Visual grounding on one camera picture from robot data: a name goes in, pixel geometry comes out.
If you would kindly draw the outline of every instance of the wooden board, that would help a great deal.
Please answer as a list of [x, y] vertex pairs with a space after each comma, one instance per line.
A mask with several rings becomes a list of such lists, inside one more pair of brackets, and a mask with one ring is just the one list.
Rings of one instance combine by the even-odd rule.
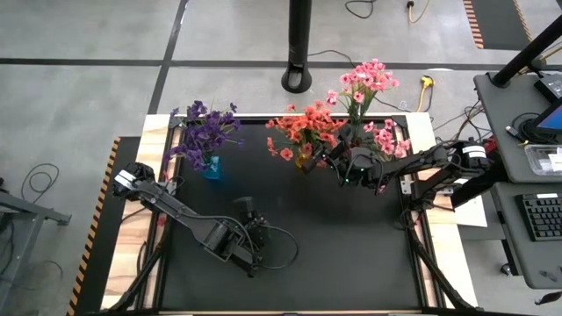
[[[427, 113], [369, 114], [369, 116], [373, 117], [388, 117], [390, 115], [405, 115], [407, 117], [407, 126], [414, 152], [428, 149], [436, 144], [429, 115]], [[167, 114], [148, 115], [140, 138], [137, 162], [142, 162], [152, 167], [157, 175], [160, 173], [162, 153], [164, 150], [166, 134], [168, 132], [168, 123], [169, 115]], [[172, 170], [173, 163], [169, 166], [170, 175], [172, 174]], [[421, 172], [419, 177], [427, 178], [434, 172], [435, 170], [426, 170]], [[438, 197], [435, 202], [436, 205], [451, 207], [450, 200], [446, 197]], [[140, 207], [137, 203], [127, 202], [124, 216], [139, 208]], [[427, 214], [437, 264], [460, 295], [468, 303], [476, 306], [476, 296], [472, 287], [472, 280], [468, 270], [468, 265], [466, 264], [465, 252], [460, 240], [460, 234], [458, 232], [454, 213], [434, 208], [427, 210]], [[121, 226], [108, 283], [105, 288], [102, 308], [110, 307], [117, 302], [123, 291], [134, 280], [134, 277], [136, 276], [137, 255], [143, 241], [147, 239], [149, 223], [150, 212], [142, 212], [138, 214], [138, 216], [130, 218], [130, 220]], [[419, 229], [417, 232], [422, 240], [422, 232]], [[149, 279], [147, 297], [145, 300], [147, 304], [151, 303], [152, 294], [154, 293], [156, 271], [157, 269], [153, 269], [153, 274]], [[422, 265], [422, 274], [426, 285], [426, 292], [429, 297], [429, 303], [430, 305], [435, 306], [436, 298], [433, 294], [433, 280], [425, 265]]]

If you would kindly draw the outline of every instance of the pole base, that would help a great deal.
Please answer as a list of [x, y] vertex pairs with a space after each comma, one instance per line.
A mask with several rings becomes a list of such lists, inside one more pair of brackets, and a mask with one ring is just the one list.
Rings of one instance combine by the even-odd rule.
[[297, 66], [288, 62], [287, 70], [281, 77], [283, 89], [291, 93], [303, 93], [313, 84], [313, 78], [308, 72], [308, 67]]
[[492, 76], [492, 74], [486, 73], [486, 75], [488, 76], [488, 79], [490, 79], [490, 83], [492, 83], [494, 86], [496, 86], [498, 88], [504, 89], [504, 88], [507, 88], [509, 86], [509, 81], [507, 81], [505, 84], [500, 84], [500, 83], [497, 83], [494, 80], [494, 77]]

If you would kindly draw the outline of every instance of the flower bouquet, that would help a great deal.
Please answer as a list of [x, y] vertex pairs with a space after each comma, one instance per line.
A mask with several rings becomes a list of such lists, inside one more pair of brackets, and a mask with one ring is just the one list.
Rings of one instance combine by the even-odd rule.
[[372, 152], [378, 153], [378, 158], [382, 162], [389, 162], [395, 158], [404, 158], [407, 155], [407, 151], [410, 150], [410, 140], [394, 141], [393, 128], [394, 121], [391, 119], [386, 119], [385, 126], [381, 129], [378, 129], [374, 122], [363, 127], [365, 133], [372, 133], [372, 141], [368, 141], [371, 137], [365, 137], [362, 145], [369, 148]]
[[[220, 158], [214, 151], [224, 142], [243, 145], [243, 140], [234, 140], [232, 132], [240, 129], [240, 120], [234, 118], [237, 106], [230, 104], [229, 111], [209, 110], [201, 101], [187, 107], [187, 115], [182, 119], [182, 143], [171, 148], [164, 155], [168, 161], [173, 157], [184, 157], [196, 170], [203, 172], [208, 179], [220, 178]], [[170, 114], [173, 118], [179, 113], [179, 108]]]
[[[289, 104], [289, 112], [295, 111], [294, 104]], [[271, 137], [267, 138], [267, 148], [272, 156], [280, 155], [289, 161], [294, 156], [293, 150], [298, 152], [295, 159], [297, 167], [301, 167], [313, 152], [313, 148], [321, 143], [328, 143], [331, 147], [337, 145], [334, 133], [347, 123], [346, 119], [334, 121], [330, 117], [331, 110], [322, 103], [315, 101], [305, 109], [301, 115], [287, 115], [282, 118], [271, 119], [265, 127], [276, 128], [288, 139], [281, 150], [276, 148]]]
[[362, 139], [359, 135], [365, 113], [369, 110], [372, 99], [382, 91], [398, 87], [399, 81], [393, 79], [393, 73], [385, 71], [385, 64], [373, 59], [355, 67], [350, 74], [340, 77], [343, 85], [342, 92], [328, 91], [328, 103], [338, 101], [345, 106], [349, 114], [349, 124], [352, 126], [351, 144], [359, 146]]

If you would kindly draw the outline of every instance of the purple flower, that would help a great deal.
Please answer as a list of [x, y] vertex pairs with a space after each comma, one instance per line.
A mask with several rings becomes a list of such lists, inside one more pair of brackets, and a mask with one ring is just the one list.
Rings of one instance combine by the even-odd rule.
[[169, 113], [169, 116], [170, 116], [171, 118], [173, 118], [173, 117], [175, 117], [178, 113], [179, 113], [179, 108], [176, 108], [176, 109], [172, 110], [172, 111]]
[[[187, 107], [187, 124], [182, 126], [183, 143], [166, 152], [164, 159], [181, 155], [194, 170], [205, 171], [208, 168], [205, 158], [213, 155], [226, 140], [242, 147], [244, 141], [233, 137], [241, 127], [240, 120], [234, 118], [236, 109], [236, 105], [230, 104], [230, 111], [208, 111], [203, 102], [194, 101]], [[179, 109], [174, 109], [170, 115], [178, 112]]]

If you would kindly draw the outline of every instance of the blue vase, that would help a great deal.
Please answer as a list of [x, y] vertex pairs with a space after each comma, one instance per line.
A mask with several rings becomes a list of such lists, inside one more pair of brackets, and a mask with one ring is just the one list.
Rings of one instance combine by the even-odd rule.
[[209, 163], [207, 164], [207, 170], [203, 172], [203, 176], [209, 180], [219, 180], [220, 179], [220, 157], [211, 156]]

